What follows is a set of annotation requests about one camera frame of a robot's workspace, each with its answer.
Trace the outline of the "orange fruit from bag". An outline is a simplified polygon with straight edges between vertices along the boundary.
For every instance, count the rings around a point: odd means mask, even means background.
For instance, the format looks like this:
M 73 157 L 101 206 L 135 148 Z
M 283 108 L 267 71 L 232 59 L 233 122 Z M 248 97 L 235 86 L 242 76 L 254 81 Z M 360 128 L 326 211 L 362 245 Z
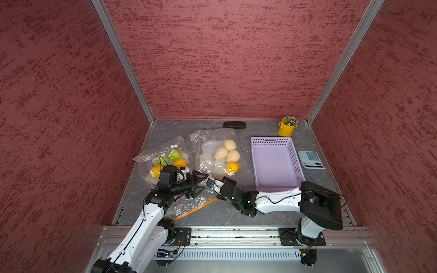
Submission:
M 241 165 L 238 162 L 228 162 L 226 165 L 226 171 L 230 175 L 236 174 L 240 168 L 241 168 Z

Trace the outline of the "clear zip-top bag orange seal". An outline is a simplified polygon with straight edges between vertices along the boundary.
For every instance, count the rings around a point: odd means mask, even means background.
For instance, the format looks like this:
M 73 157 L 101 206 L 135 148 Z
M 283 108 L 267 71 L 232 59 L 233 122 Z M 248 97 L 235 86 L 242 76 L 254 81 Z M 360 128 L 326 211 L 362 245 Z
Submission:
M 190 135 L 190 139 L 194 152 L 196 153 L 195 162 L 196 169 L 198 171 L 207 173 L 216 179 L 222 179 L 223 177 L 232 179 L 249 177 L 250 170 L 248 167 L 248 162 L 244 157 L 244 153 L 238 141 L 235 130 L 224 128 L 197 130 Z M 236 150 L 241 155 L 241 158 L 238 161 L 238 163 L 241 165 L 241 168 L 234 175 L 230 175 L 226 171 L 226 158 L 222 160 L 215 159 L 216 149 L 224 146 L 224 141 L 226 139 L 235 141 L 237 145 Z

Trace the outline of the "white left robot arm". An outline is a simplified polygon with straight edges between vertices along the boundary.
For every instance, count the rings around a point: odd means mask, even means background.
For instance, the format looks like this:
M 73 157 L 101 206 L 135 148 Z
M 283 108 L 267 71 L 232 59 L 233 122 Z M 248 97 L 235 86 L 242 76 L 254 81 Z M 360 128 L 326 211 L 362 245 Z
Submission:
M 201 182 L 208 175 L 189 168 L 164 166 L 158 183 L 143 199 L 142 210 L 128 234 L 107 259 L 98 259 L 92 273 L 143 273 L 161 246 L 176 235 L 172 219 L 165 214 L 172 203 L 185 196 L 197 197 L 205 188 Z

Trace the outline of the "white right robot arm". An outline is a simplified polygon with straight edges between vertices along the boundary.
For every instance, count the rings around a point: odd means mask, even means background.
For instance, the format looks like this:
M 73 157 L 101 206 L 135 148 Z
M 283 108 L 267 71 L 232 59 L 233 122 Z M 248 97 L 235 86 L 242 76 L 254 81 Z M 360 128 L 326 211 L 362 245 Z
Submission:
M 300 187 L 281 192 L 243 191 L 234 180 L 209 180 L 220 200 L 230 202 L 242 215 L 255 217 L 258 212 L 299 212 L 303 215 L 297 234 L 301 240 L 315 240 L 324 230 L 342 230 L 340 194 L 316 185 L 302 182 Z

